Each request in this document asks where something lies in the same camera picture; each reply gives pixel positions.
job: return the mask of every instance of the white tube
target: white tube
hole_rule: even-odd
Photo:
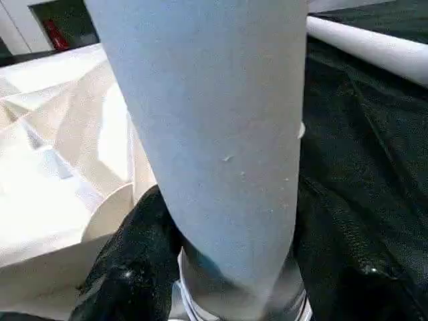
[[[315,17],[306,28],[316,39],[428,88],[428,45]]]
[[[294,232],[305,1],[86,3],[171,215],[201,254],[190,266],[248,298],[227,312],[226,296],[195,301],[257,319]]]

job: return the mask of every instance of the crumpled black plastic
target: crumpled black plastic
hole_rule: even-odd
[[[428,90],[307,50],[294,249],[315,319],[428,320]]]
[[[155,186],[103,247],[70,321],[168,320],[181,243]]]

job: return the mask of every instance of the white cylinder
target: white cylinder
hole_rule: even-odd
[[[305,1],[86,3],[191,264],[249,298],[194,300],[257,319],[294,232]]]
[[[323,42],[428,88],[428,45],[308,17],[308,33]]]

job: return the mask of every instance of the black cloth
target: black cloth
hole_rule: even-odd
[[[153,187],[103,247],[70,320],[168,320],[181,245],[181,234]]]
[[[428,91],[308,39],[295,251],[315,319],[428,320]]]

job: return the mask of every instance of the black surface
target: black surface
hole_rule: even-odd
[[[70,320],[167,320],[180,249],[181,235],[153,187],[100,252]]]
[[[428,320],[428,92],[309,38],[296,257],[317,321]]]

